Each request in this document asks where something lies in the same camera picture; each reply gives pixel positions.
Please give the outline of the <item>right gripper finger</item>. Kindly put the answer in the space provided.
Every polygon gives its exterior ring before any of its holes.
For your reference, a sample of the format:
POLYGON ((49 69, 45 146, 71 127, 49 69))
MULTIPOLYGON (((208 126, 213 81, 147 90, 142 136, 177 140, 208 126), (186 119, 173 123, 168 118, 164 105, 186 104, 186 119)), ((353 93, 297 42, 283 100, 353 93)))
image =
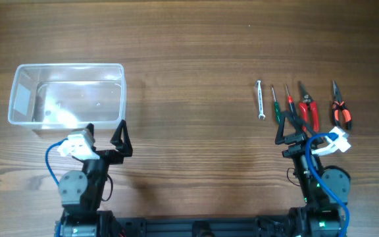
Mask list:
POLYGON ((275 144, 286 144, 290 145, 295 143, 295 133, 284 135, 285 121, 288 120, 289 123, 295 128, 295 120, 293 115, 289 111, 284 111, 281 113, 280 122, 278 124, 278 130, 276 133, 275 144))
POLYGON ((312 136, 316 135, 316 132, 313 130, 313 127, 310 124, 308 124, 305 120, 303 120, 301 117, 289 113, 288 118, 290 120, 290 123, 297 132, 309 132, 312 136))

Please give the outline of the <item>red handled cutting pliers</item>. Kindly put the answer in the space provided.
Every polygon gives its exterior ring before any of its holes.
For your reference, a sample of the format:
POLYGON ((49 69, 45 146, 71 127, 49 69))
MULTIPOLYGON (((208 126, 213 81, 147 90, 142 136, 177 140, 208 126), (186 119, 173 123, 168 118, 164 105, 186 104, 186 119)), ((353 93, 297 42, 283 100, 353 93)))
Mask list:
POLYGON ((318 132, 320 130, 320 121, 316 101, 301 82, 299 83, 299 88, 301 90, 301 101, 299 102, 301 118, 308 123, 310 116, 312 116, 312 128, 315 132, 318 132))

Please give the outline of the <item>orange black needle-nose pliers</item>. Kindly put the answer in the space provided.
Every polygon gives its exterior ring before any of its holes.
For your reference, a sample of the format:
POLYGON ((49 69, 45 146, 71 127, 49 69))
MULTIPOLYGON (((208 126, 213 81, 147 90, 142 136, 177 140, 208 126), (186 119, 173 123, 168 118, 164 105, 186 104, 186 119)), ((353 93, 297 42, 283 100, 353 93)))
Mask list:
POLYGON ((345 101, 342 99, 340 90, 335 81, 332 82, 333 85, 333 103, 332 103, 332 119, 336 126, 341 126, 339 113, 343 115, 345 122, 345 127, 347 130, 352 129, 352 118, 345 101))

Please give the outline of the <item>clear plastic container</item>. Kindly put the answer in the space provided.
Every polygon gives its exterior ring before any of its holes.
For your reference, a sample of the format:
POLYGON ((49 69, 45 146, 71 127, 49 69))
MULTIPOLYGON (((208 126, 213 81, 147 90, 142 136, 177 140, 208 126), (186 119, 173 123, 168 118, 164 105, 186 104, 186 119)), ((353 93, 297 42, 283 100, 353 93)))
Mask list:
POLYGON ((119 63, 18 66, 7 120, 32 130, 115 129, 126 118, 127 83, 119 63))

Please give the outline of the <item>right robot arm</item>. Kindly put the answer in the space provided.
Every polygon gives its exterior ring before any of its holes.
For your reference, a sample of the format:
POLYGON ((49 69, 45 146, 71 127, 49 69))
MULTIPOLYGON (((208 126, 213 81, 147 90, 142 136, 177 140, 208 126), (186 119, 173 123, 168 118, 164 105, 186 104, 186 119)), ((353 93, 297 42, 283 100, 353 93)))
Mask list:
POLYGON ((289 111, 282 112, 275 144, 288 146, 282 156, 293 161, 305 202, 304 207, 289 210, 284 224, 286 236, 347 235, 351 177, 335 165, 324 167, 320 158, 346 152, 351 147, 348 136, 339 126, 317 133, 303 119, 289 111))

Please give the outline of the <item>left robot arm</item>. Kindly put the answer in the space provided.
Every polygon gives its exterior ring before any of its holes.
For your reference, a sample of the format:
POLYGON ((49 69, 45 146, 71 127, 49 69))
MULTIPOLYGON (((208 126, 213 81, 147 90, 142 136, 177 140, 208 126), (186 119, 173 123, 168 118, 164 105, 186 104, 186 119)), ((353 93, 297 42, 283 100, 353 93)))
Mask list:
POLYGON ((112 211, 99 210, 106 200, 105 184, 112 181, 109 167, 123 164, 133 153, 126 121, 120 121, 111 138, 114 149, 98 150, 94 143, 94 125, 89 123, 73 130, 58 148, 60 155, 71 155, 82 168, 68 171, 58 181, 63 213, 55 224, 55 236, 126 235, 112 211))

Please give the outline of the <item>small silver wrench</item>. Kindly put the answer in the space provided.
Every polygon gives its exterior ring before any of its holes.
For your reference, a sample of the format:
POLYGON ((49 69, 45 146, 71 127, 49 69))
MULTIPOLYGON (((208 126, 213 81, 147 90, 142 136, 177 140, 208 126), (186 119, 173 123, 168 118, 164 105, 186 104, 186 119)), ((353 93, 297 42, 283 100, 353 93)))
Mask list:
POLYGON ((264 109, 263 109, 263 95, 262 95, 262 89, 261 89, 261 80, 256 81, 256 88, 257 88, 257 103, 259 106, 258 118, 260 120, 264 120, 266 116, 264 114, 264 109))

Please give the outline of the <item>red black handled screwdriver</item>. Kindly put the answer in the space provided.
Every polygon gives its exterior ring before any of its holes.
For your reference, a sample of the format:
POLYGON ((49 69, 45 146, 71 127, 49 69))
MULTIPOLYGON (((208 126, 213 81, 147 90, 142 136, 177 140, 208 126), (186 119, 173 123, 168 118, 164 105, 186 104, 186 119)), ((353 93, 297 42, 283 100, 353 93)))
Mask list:
POLYGON ((295 107, 295 103, 293 102, 293 98, 291 96, 291 93, 289 91, 289 87, 287 84, 285 84, 285 89, 286 89, 286 95, 288 97, 288 105, 289 105, 289 111, 291 113, 291 115, 293 117, 297 117, 298 114, 297 114, 297 110, 296 110, 296 107, 295 107))

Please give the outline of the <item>green handled screwdriver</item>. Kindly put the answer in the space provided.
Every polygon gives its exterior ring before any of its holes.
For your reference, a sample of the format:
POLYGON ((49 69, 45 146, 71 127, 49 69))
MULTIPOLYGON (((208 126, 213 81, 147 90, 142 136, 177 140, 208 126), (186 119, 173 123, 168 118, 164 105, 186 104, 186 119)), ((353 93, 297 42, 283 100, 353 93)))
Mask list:
POLYGON ((273 96, 273 101, 274 101, 274 112, 275 112, 275 118, 276 118, 276 122, 279 124, 280 123, 280 119, 281 119, 281 110, 280 110, 280 104, 276 98, 276 94, 275 94, 275 91, 274 91, 274 86, 271 85, 271 89, 272 89, 272 96, 273 96))

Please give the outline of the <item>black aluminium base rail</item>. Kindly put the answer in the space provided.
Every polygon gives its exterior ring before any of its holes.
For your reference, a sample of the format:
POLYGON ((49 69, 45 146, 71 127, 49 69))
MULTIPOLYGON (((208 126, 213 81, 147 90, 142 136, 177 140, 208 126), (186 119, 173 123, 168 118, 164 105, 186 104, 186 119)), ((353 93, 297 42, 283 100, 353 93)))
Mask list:
POLYGON ((260 237, 285 236, 287 217, 265 215, 246 218, 146 219, 117 218, 130 237, 260 237))

